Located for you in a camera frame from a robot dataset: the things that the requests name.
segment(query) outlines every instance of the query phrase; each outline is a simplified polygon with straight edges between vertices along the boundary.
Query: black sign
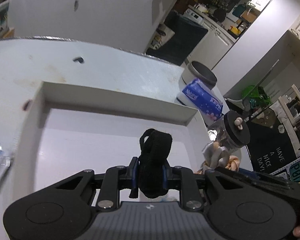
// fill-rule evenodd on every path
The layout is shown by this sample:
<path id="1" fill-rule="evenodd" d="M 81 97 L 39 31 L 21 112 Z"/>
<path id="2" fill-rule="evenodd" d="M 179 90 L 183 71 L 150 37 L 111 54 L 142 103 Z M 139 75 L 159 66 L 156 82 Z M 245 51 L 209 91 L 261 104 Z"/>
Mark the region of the black sign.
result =
<path id="1" fill-rule="evenodd" d="M 273 128 L 247 122 L 251 139 L 247 145 L 254 171 L 272 173 L 296 160 L 290 137 L 276 118 Z"/>

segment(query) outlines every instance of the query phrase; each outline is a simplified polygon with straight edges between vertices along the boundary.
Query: white container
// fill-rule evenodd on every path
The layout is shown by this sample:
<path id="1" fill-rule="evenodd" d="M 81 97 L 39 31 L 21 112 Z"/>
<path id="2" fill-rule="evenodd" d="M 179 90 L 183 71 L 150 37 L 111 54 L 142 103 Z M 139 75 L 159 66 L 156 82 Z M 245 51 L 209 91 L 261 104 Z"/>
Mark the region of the white container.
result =
<path id="1" fill-rule="evenodd" d="M 197 4 L 195 6 L 195 8 L 199 11 L 199 12 L 202 12 L 202 13 L 207 13 L 209 11 L 209 8 L 203 4 Z"/>
<path id="2" fill-rule="evenodd" d="M 210 90 L 217 83 L 217 77 L 205 65 L 198 61 L 191 61 L 183 71 L 182 80 L 185 84 L 189 84 L 194 78 L 199 78 Z"/>

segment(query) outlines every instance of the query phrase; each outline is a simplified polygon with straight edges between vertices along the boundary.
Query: metal screw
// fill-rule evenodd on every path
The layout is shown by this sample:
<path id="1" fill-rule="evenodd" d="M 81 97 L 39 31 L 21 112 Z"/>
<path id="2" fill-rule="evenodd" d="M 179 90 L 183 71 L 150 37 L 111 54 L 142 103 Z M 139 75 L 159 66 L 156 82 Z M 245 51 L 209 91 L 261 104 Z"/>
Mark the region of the metal screw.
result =
<path id="1" fill-rule="evenodd" d="M 202 204 L 199 201 L 196 201 L 196 200 L 189 200 L 186 203 L 186 206 L 190 209 L 197 209 L 197 208 L 200 208 L 202 206 Z"/>
<path id="2" fill-rule="evenodd" d="M 101 200 L 98 202 L 98 206 L 104 209 L 113 207 L 113 202 L 111 200 Z"/>

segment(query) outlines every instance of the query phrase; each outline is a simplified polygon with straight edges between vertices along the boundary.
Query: yellow object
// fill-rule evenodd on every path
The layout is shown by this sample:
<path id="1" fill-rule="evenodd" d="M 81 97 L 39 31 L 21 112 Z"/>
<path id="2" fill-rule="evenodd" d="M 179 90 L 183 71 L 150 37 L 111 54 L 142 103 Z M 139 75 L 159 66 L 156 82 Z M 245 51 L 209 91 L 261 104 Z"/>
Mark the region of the yellow object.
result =
<path id="1" fill-rule="evenodd" d="M 233 27 L 232 25 L 230 31 L 233 32 L 235 35 L 239 35 L 241 33 L 241 31 L 238 28 Z"/>
<path id="2" fill-rule="evenodd" d="M 14 28 L 9 28 L 9 30 L 3 35 L 3 38 L 12 38 L 14 37 Z"/>

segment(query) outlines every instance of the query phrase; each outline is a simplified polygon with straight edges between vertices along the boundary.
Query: glass jar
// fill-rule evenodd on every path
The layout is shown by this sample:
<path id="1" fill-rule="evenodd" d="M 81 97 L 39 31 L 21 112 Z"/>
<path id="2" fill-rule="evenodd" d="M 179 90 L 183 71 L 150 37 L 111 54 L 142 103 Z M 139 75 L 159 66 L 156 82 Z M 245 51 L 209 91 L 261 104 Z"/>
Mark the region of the glass jar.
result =
<path id="1" fill-rule="evenodd" d="M 219 143 L 220 147 L 226 147 L 229 153 L 244 147 L 250 142 L 250 132 L 245 121 L 242 121 L 242 129 L 235 125 L 234 121 L 241 116 L 230 110 L 208 127 L 211 140 Z"/>

